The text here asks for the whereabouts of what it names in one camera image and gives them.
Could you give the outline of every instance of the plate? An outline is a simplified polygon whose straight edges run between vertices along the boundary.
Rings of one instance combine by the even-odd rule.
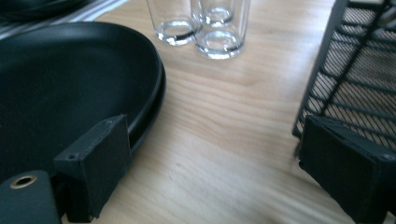
[[[1,21],[31,21],[62,13],[86,0],[0,0]]]
[[[135,30],[101,22],[50,26],[0,41],[0,182],[52,159],[103,119],[126,114],[131,148],[161,107],[165,73]]]

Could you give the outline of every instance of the white cloth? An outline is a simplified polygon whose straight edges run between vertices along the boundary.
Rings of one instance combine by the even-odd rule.
[[[76,21],[93,21],[100,15],[122,5],[128,0],[89,0],[83,7],[68,14],[54,16],[41,21],[0,21],[0,39],[47,25]]]

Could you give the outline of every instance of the clear glass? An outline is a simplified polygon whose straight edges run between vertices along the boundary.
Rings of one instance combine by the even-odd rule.
[[[197,50],[210,59],[228,59],[244,46],[249,0],[195,0],[200,27],[195,34]]]
[[[147,0],[155,34],[173,46],[184,45],[193,40],[199,24],[192,12],[197,0]]]

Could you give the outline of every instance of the black wire mesh basket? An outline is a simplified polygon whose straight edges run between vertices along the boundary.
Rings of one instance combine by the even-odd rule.
[[[332,13],[293,135],[302,136],[307,115],[396,150],[396,1]]]

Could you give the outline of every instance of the wooden table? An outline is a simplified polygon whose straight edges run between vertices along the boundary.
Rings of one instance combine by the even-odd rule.
[[[299,168],[291,135],[333,2],[252,0],[245,50],[225,61],[158,41],[145,0],[102,16],[153,42],[167,89],[93,223],[353,223]]]

